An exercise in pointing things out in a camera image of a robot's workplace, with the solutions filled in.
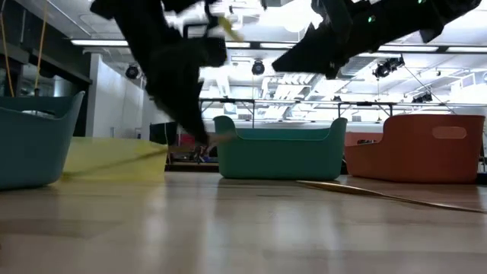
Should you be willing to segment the red black equipment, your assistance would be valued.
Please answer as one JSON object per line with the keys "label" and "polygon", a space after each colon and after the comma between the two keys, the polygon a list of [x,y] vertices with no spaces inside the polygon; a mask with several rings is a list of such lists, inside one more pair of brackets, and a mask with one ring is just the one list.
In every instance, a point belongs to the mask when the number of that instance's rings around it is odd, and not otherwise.
{"label": "red black equipment", "polygon": [[177,153],[184,154],[188,160],[200,163],[210,162],[210,151],[216,146],[215,142],[202,145],[187,133],[179,135]]}

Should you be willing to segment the orange plastic bin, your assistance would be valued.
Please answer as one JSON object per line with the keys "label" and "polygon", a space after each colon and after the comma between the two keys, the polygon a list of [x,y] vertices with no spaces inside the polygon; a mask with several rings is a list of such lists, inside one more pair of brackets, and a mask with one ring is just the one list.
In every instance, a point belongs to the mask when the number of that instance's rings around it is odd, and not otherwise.
{"label": "orange plastic bin", "polygon": [[484,122],[480,115],[392,116],[379,141],[345,147],[348,172],[403,183],[474,183]]}

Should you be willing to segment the grey desk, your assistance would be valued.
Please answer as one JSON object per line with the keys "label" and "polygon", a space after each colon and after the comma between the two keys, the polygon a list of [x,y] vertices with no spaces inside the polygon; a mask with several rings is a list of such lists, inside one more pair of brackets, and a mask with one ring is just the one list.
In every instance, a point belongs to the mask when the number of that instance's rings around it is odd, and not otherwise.
{"label": "grey desk", "polygon": [[35,78],[39,77],[42,97],[67,97],[78,92],[87,93],[92,81],[66,63],[51,56],[41,58],[37,70],[38,51],[23,49],[0,39],[0,97],[32,96]]}

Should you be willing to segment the white cabinet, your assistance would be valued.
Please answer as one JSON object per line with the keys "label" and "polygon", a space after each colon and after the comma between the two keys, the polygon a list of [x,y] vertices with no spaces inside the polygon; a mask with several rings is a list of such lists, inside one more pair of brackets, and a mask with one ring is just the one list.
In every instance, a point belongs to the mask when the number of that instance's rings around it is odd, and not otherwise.
{"label": "white cabinet", "polygon": [[150,101],[143,84],[109,67],[100,54],[91,55],[86,135],[149,139]]}

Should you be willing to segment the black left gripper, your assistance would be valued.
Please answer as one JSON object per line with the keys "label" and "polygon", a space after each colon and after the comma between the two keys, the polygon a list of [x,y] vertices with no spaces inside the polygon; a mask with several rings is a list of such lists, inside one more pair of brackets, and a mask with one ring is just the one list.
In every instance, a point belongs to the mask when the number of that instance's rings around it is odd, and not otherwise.
{"label": "black left gripper", "polygon": [[208,40],[183,38],[168,42],[151,37],[144,48],[149,97],[197,143],[207,145],[209,137],[199,106],[199,69],[208,64]]}

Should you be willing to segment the yellow plastic bin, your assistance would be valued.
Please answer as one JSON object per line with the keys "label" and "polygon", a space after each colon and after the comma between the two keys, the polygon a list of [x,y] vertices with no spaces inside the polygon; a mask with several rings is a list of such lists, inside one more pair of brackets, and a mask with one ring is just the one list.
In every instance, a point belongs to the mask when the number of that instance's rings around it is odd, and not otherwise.
{"label": "yellow plastic bin", "polygon": [[161,181],[167,150],[143,139],[74,137],[61,180]]}

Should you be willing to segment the blue plastic bin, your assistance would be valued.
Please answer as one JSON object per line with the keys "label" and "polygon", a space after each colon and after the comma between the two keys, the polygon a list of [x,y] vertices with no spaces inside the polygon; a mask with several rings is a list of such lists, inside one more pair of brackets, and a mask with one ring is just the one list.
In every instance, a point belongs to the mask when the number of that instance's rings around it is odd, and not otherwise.
{"label": "blue plastic bin", "polygon": [[46,186],[61,177],[83,98],[83,91],[70,97],[0,97],[0,190]]}

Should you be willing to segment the black monitor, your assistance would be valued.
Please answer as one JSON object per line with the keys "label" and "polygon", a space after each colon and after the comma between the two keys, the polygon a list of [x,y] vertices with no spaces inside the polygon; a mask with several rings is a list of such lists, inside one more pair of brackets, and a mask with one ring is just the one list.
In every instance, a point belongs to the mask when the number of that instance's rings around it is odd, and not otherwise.
{"label": "black monitor", "polygon": [[175,145],[177,142],[177,123],[153,123],[149,126],[149,140],[161,145]]}

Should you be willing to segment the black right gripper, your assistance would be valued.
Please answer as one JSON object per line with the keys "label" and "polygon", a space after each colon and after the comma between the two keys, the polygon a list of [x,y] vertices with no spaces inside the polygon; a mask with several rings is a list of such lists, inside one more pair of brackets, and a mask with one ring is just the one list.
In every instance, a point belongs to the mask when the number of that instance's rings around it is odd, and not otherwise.
{"label": "black right gripper", "polygon": [[276,72],[334,79],[351,57],[380,47],[380,0],[311,0],[311,7],[323,21],[317,28],[310,24],[305,36],[272,63]]}

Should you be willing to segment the yellow label tag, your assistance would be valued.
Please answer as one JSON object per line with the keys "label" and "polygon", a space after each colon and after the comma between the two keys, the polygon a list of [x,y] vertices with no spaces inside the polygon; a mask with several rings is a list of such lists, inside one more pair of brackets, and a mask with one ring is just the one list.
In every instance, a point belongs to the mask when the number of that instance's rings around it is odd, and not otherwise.
{"label": "yellow label tag", "polygon": [[243,37],[232,29],[232,23],[225,17],[218,18],[218,24],[223,28],[224,32],[234,41],[243,42]]}

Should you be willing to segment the green plastic bin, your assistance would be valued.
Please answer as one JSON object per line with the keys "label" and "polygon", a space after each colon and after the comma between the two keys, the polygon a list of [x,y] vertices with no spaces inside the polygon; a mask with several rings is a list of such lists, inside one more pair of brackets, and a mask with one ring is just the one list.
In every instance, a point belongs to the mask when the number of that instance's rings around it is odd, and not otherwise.
{"label": "green plastic bin", "polygon": [[227,179],[335,180],[341,174],[347,119],[324,129],[238,129],[228,116],[214,118],[220,174]]}

